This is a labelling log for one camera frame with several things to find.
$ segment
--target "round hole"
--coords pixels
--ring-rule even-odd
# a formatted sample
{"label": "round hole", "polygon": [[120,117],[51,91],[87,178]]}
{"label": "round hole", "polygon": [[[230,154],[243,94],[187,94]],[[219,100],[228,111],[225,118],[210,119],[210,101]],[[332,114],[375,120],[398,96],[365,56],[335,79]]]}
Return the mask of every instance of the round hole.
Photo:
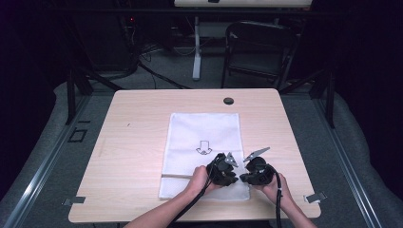
{"label": "round hole", "polygon": [[232,98],[224,98],[224,103],[226,105],[231,105],[231,104],[234,103],[234,99],[232,99]]}

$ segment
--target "white towel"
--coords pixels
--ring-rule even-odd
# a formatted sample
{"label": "white towel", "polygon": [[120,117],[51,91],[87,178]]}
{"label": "white towel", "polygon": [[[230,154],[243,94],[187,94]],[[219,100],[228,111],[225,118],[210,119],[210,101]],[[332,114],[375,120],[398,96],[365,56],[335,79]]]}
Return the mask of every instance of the white towel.
{"label": "white towel", "polygon": [[[207,165],[219,153],[231,152],[239,167],[234,172],[245,173],[238,113],[173,113],[163,158],[160,187],[161,199],[171,199],[180,193],[195,170]],[[249,187],[238,180],[228,187],[203,196],[202,200],[249,200]]]}

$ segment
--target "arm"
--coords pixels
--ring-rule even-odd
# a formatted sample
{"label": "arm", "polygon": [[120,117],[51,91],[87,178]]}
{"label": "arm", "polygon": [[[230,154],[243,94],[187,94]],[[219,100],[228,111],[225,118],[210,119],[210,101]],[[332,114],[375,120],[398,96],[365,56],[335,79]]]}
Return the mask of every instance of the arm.
{"label": "arm", "polygon": [[[175,198],[161,204],[160,206],[146,212],[145,214],[135,218],[127,224],[126,228],[157,228],[167,227],[181,210],[186,207],[203,189],[204,184],[208,178],[205,166],[195,168],[193,177],[187,184],[186,188],[178,194]],[[205,190],[205,195],[210,191],[219,188],[218,185],[211,183]]]}
{"label": "arm", "polygon": [[[288,216],[288,218],[293,222],[296,228],[313,228],[316,227],[306,216],[303,214],[302,210],[297,206],[296,202],[293,200],[291,196],[290,189],[288,188],[287,180],[279,174],[281,179],[281,188],[282,188],[282,197],[280,202],[281,210]],[[276,175],[273,177],[273,180],[267,184],[262,186],[254,186],[256,189],[262,191],[266,197],[276,203],[276,196],[278,191],[277,178]]]}

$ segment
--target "person's left hand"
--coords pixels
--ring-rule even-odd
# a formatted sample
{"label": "person's left hand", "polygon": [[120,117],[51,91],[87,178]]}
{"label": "person's left hand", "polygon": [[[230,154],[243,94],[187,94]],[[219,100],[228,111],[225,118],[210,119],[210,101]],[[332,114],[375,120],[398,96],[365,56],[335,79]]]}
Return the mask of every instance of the person's left hand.
{"label": "person's left hand", "polygon": [[[185,192],[194,195],[195,197],[200,193],[203,189],[205,182],[208,179],[207,170],[204,165],[195,168],[193,172],[193,177],[190,179],[189,183],[187,184],[186,188],[184,189]],[[221,188],[222,186],[216,185],[211,183],[207,189],[205,190],[204,194],[207,195],[209,192],[213,191],[214,189]]]}

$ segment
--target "gray floor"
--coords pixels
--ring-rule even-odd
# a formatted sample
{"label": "gray floor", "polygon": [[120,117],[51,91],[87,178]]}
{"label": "gray floor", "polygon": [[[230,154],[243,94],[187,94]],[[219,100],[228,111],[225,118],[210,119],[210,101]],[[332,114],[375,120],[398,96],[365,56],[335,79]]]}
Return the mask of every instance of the gray floor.
{"label": "gray floor", "polygon": [[[178,50],[182,53],[189,52],[189,49]],[[142,62],[181,85],[192,88],[220,87],[222,49],[219,48],[204,47],[201,79],[197,82],[191,78],[193,54],[182,55],[158,50],[145,55]],[[175,88],[160,79],[154,80],[151,74],[139,68],[133,75],[115,80],[114,83],[128,89]],[[265,80],[255,78],[250,80],[241,75],[231,77],[227,84],[229,87],[271,86]],[[113,96],[113,92],[104,85],[97,82],[92,82],[92,85],[95,92],[91,97],[78,95],[77,103],[81,108],[71,127],[64,125],[67,119],[66,85],[55,89],[57,104],[48,125],[18,179],[0,203],[0,225],[92,227],[92,224],[70,223],[67,219],[69,207],[62,206],[65,198],[75,196]],[[316,192],[324,191],[328,196],[328,199],[320,204],[322,214],[314,219],[314,223],[319,227],[403,227],[403,202],[383,185],[369,164],[369,151],[365,138],[344,101],[336,96],[336,129],[330,129],[322,118],[321,101],[310,100],[306,89],[284,95],[281,99],[314,189]],[[83,142],[68,142],[75,127],[86,130]],[[343,169],[345,160],[340,159],[340,147],[337,147],[337,142],[341,143],[341,150],[353,168],[347,173]],[[52,157],[53,162],[43,163],[54,151],[59,151],[59,154]],[[44,166],[48,169],[49,175],[39,181],[43,185],[35,188],[32,194],[29,184],[35,181],[37,177],[35,174],[37,175],[37,171]],[[352,171],[353,176],[356,175],[359,179],[361,185],[358,187],[362,187],[359,189],[363,189],[363,193],[355,191],[356,184],[349,178]],[[24,196],[32,197],[31,204],[22,203]],[[362,199],[368,199],[370,204],[360,203]],[[372,209],[375,217],[368,220],[365,211]],[[219,223],[226,227],[259,227],[262,224],[266,223]],[[285,227],[291,227],[287,220],[283,224]],[[191,225],[202,227],[202,224]],[[116,227],[116,224],[96,226]]]}

